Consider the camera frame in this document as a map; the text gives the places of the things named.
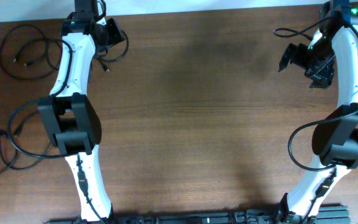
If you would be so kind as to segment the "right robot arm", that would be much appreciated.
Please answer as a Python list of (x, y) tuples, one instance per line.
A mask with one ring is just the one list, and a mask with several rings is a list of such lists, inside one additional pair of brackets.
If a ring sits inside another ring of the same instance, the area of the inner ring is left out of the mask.
[(328, 1), (319, 10), (309, 44), (290, 44), (279, 63), (305, 71), (312, 88), (338, 81), (336, 109), (314, 127), (313, 157), (297, 186), (281, 199), (273, 215), (248, 213), (258, 223), (348, 223), (341, 207), (322, 206), (333, 187), (358, 167), (358, 7), (349, 1)]

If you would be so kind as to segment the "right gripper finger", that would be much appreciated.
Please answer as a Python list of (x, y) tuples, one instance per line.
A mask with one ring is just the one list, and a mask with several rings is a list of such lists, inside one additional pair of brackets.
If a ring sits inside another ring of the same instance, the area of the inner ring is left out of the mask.
[(332, 77), (311, 77), (312, 83), (309, 88), (322, 88), (327, 89), (331, 86), (333, 78)]
[(279, 62), (279, 69), (278, 72), (284, 71), (287, 68), (288, 64), (290, 63), (291, 58), (294, 56), (297, 50), (297, 46), (295, 44), (289, 44), (288, 47), (285, 49), (282, 58)]

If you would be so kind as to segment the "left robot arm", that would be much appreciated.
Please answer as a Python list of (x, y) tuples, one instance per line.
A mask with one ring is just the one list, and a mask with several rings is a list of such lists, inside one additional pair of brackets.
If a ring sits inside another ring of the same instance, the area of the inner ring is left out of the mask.
[(105, 19), (104, 1), (75, 1), (63, 22), (58, 76), (38, 111), (53, 146), (68, 163), (80, 198), (76, 223), (115, 223), (99, 164), (101, 122), (87, 96), (92, 61), (125, 41), (114, 19)]

